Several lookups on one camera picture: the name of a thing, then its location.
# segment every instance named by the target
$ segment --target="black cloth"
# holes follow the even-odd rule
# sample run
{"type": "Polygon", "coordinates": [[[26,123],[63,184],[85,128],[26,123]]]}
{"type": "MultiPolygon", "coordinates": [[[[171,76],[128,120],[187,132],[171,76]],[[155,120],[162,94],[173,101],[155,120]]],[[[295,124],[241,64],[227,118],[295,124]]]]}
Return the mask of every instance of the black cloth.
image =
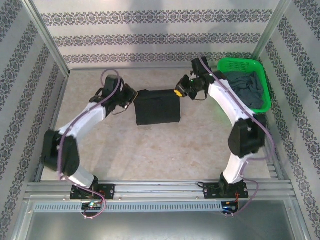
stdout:
{"type": "Polygon", "coordinates": [[[180,97],[173,89],[160,91],[138,91],[134,100],[137,125],[179,123],[180,97]]]}
{"type": "Polygon", "coordinates": [[[261,109],[265,103],[262,100],[264,89],[255,71],[247,73],[230,71],[223,74],[226,76],[232,90],[248,108],[261,109]]]}

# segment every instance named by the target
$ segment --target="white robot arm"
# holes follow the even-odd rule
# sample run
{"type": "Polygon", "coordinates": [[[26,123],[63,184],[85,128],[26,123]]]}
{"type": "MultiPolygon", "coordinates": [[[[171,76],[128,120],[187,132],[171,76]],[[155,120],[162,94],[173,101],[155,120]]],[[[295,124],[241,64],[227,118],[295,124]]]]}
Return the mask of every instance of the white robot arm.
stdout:
{"type": "Polygon", "coordinates": [[[58,170],[58,150],[60,142],[62,136],[68,131],[62,150],[61,171],[63,175],[68,177],[73,183],[87,189],[92,189],[93,185],[98,184],[98,179],[80,165],[78,143],[96,124],[111,114],[116,106],[127,110],[129,105],[135,100],[138,93],[129,85],[124,84],[122,79],[120,81],[122,89],[120,87],[116,89],[118,76],[108,75],[104,87],[98,90],[95,96],[90,99],[90,103],[77,117],[58,131],[48,130],[45,133],[42,148],[42,162],[46,167],[53,171],[58,170]],[[103,104],[99,104],[115,90],[115,94],[109,100],[103,104]]]}
{"type": "MultiPolygon", "coordinates": [[[[220,80],[224,86],[226,86],[230,92],[233,93],[229,82],[227,80],[220,80]]],[[[232,127],[237,123],[240,119],[247,120],[250,119],[235,103],[235,101],[230,97],[230,95],[220,86],[219,83],[215,82],[209,85],[208,94],[210,97],[215,99],[221,108],[224,110],[226,115],[228,116],[232,127]]],[[[242,107],[246,109],[247,113],[252,116],[255,114],[252,110],[250,110],[239,98],[235,95],[237,100],[242,104],[242,107]]],[[[231,153],[228,165],[226,169],[223,171],[223,176],[225,180],[229,184],[235,184],[242,180],[240,176],[241,169],[247,162],[247,159],[251,158],[253,153],[249,153],[242,158],[237,155],[231,153]]]]}
{"type": "MultiPolygon", "coordinates": [[[[251,158],[252,155],[258,152],[259,148],[265,144],[264,132],[252,122],[247,114],[256,118],[263,125],[266,125],[266,120],[263,115],[255,115],[253,111],[247,108],[237,95],[235,95],[221,72],[215,73],[220,79],[219,83],[214,80],[212,75],[203,69],[199,60],[195,59],[191,63],[193,68],[192,76],[189,78],[185,75],[177,84],[174,92],[179,97],[189,96],[194,100],[198,92],[204,91],[206,96],[211,96],[219,103],[228,116],[233,127],[228,139],[231,156],[228,165],[221,174],[219,180],[221,195],[228,196],[228,194],[234,191],[238,183],[243,182],[241,172],[247,159],[251,158]],[[228,91],[234,94],[237,101],[241,104],[242,109],[230,96],[228,91]]],[[[108,75],[104,88],[99,89],[83,112],[88,111],[107,97],[112,90],[115,89],[116,80],[117,76],[108,75]]],[[[67,133],[63,144],[62,172],[65,176],[68,176],[69,179],[77,185],[87,189],[93,188],[93,185],[98,184],[98,179],[80,165],[78,142],[80,142],[96,124],[104,120],[116,106],[121,106],[126,110],[137,95],[138,93],[136,91],[127,84],[123,84],[121,91],[119,89],[110,100],[95,109],[88,111],[81,120],[73,125],[72,129],[67,133]]],[[[66,132],[73,121],[74,120],[60,128],[58,131],[48,130],[44,136],[42,161],[45,166],[54,171],[57,171],[58,147],[61,136],[66,132]]]]}
{"type": "Polygon", "coordinates": [[[220,175],[219,190],[221,196],[234,194],[243,182],[242,172],[248,159],[258,152],[265,144],[265,132],[252,121],[254,118],[264,127],[267,120],[263,114],[257,115],[250,110],[231,89],[226,77],[217,71],[214,76],[208,72],[208,61],[205,57],[191,61],[191,77],[185,75],[176,85],[174,92],[179,97],[189,96],[196,99],[197,93],[204,91],[215,99],[228,116],[232,131],[228,139],[231,156],[226,169],[220,175]]]}

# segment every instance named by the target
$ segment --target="wall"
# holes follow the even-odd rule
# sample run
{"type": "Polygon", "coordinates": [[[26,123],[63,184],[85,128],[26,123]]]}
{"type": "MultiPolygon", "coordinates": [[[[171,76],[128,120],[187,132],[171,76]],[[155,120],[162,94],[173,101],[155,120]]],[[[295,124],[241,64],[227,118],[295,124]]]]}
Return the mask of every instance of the wall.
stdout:
{"type": "Polygon", "coordinates": [[[270,129],[312,239],[320,239],[320,1],[293,0],[260,58],[270,129]]]}
{"type": "Polygon", "coordinates": [[[65,80],[19,0],[0,2],[0,239],[10,236],[65,80]]]}
{"type": "Polygon", "coordinates": [[[279,0],[35,0],[69,68],[249,58],[279,0]]]}

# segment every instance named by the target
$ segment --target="gray cloth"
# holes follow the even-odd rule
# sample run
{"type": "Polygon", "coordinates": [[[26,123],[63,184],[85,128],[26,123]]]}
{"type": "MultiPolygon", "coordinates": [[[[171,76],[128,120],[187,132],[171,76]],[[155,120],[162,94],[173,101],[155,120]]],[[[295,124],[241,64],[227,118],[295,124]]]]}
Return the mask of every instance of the gray cloth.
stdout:
{"type": "Polygon", "coordinates": [[[230,71],[225,72],[224,75],[232,90],[248,108],[261,109],[264,104],[262,100],[264,89],[255,71],[247,73],[230,71]]]}

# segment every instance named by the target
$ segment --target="green plastic basket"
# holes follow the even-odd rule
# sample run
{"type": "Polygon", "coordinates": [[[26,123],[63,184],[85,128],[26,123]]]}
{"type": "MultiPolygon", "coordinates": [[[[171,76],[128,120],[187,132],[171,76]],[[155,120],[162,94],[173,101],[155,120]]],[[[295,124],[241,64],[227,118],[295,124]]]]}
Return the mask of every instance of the green plastic basket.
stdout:
{"type": "Polygon", "coordinates": [[[266,75],[264,67],[261,65],[260,62],[253,60],[253,59],[244,59],[244,58],[231,58],[225,57],[222,58],[218,62],[218,70],[222,73],[226,72],[243,72],[243,73],[251,73],[256,72],[260,79],[261,85],[263,87],[263,96],[262,100],[264,104],[262,105],[261,109],[251,109],[255,113],[265,113],[271,107],[271,99],[268,90],[266,75]]]}

